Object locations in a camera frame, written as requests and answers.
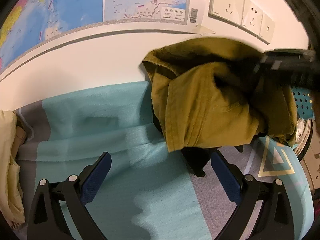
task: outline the beige cloth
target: beige cloth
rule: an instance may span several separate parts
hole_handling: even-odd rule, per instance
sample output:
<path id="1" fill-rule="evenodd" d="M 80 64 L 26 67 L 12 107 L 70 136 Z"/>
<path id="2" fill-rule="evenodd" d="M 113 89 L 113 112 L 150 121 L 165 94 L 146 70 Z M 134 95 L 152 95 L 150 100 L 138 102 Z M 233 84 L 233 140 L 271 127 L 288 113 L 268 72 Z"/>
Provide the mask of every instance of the beige cloth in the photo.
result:
<path id="1" fill-rule="evenodd" d="M 19 184 L 20 166 L 14 160 L 25 134 L 16 127 L 16 123 L 17 117 L 13 112 L 0 110 L 0 210 L 11 227 L 25 222 Z"/>

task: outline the white triangle pattern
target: white triangle pattern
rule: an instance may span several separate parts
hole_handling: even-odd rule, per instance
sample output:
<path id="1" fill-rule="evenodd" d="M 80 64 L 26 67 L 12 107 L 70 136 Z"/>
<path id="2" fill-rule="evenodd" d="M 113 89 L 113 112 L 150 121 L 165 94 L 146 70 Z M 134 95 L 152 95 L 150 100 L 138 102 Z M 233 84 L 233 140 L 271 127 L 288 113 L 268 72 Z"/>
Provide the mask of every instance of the white triangle pattern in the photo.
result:
<path id="1" fill-rule="evenodd" d="M 274 147 L 273 149 L 273 162 L 272 164 L 284 163 L 284 160 L 281 158 L 280 153 Z"/>

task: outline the wall socket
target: wall socket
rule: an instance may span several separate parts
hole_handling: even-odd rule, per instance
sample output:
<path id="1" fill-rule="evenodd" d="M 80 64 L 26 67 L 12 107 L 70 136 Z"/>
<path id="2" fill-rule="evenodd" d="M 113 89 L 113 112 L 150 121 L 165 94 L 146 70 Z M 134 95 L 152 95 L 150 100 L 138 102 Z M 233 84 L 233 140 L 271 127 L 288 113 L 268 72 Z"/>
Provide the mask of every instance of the wall socket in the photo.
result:
<path id="1" fill-rule="evenodd" d="M 266 13 L 263 13 L 259 37 L 271 43 L 274 30 L 275 22 Z"/>
<path id="2" fill-rule="evenodd" d="M 244 0 L 244 9 L 241 26 L 250 32 L 259 35 L 263 11 L 250 0 Z"/>
<path id="3" fill-rule="evenodd" d="M 244 0 L 210 0 L 209 15 L 240 25 Z"/>

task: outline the silver screw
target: silver screw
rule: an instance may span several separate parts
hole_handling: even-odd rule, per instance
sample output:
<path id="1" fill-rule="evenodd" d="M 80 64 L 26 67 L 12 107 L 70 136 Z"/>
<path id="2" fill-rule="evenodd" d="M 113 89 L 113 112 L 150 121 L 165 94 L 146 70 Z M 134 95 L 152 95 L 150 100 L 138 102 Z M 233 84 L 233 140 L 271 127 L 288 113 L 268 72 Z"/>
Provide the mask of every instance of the silver screw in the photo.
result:
<path id="1" fill-rule="evenodd" d="M 45 185 L 46 183 L 47 183 L 46 179 L 41 179 L 41 181 L 39 182 L 41 186 Z"/>
<path id="2" fill-rule="evenodd" d="M 245 178 L 245 180 L 250 181 L 250 182 L 253 181 L 253 179 L 254 179 L 254 177 L 250 174 L 245 175 L 244 178 Z"/>
<path id="3" fill-rule="evenodd" d="M 77 175 L 71 175 L 69 177 L 69 181 L 76 181 L 77 178 L 78 178 Z"/>
<path id="4" fill-rule="evenodd" d="M 281 185 L 282 185 L 282 180 L 276 179 L 276 184 L 277 184 L 278 186 L 281 186 Z"/>

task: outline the blanket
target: blanket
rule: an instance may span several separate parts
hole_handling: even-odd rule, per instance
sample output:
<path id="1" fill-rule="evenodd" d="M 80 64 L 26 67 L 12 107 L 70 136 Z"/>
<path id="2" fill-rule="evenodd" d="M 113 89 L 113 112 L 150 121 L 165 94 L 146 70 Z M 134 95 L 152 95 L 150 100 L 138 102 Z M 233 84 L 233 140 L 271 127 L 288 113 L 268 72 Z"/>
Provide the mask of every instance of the blanket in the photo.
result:
<path id="1" fill-rule="evenodd" d="M 93 164 L 104 151 L 111 154 L 112 167 L 86 208 L 109 240 L 214 239 L 236 207 L 209 164 L 206 176 L 198 178 L 189 174 L 180 151 L 168 153 L 153 125 L 149 82 L 75 91 L 24 106 L 16 113 L 28 133 L 18 152 L 27 221 L 41 179 L 64 181 Z M 274 147 L 283 163 L 273 164 Z M 284 181 L 296 239 L 301 239 L 313 220 L 313 208 L 294 152 L 267 137 L 244 145 L 243 153 L 234 147 L 221 152 L 258 180 L 279 177 Z M 250 235 L 260 205 L 242 239 Z M 73 237 L 80 240 L 63 202 L 62 209 Z M 26 239 L 26 225 L 16 233 Z"/>

